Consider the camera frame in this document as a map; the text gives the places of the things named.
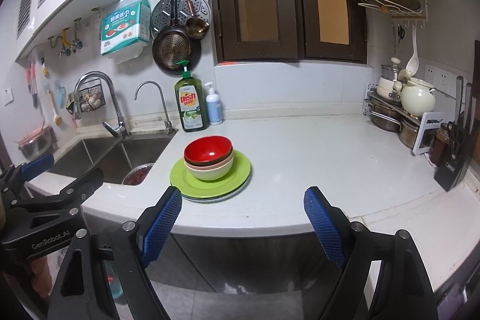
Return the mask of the person's left hand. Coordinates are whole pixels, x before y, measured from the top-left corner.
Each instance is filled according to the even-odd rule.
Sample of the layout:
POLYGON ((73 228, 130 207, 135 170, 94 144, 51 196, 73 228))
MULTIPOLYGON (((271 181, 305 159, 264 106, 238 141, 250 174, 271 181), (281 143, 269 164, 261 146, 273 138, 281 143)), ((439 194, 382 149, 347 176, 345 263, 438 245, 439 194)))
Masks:
POLYGON ((33 273, 32 288, 41 298, 47 298, 53 288, 47 257, 32 261, 30 268, 33 273))

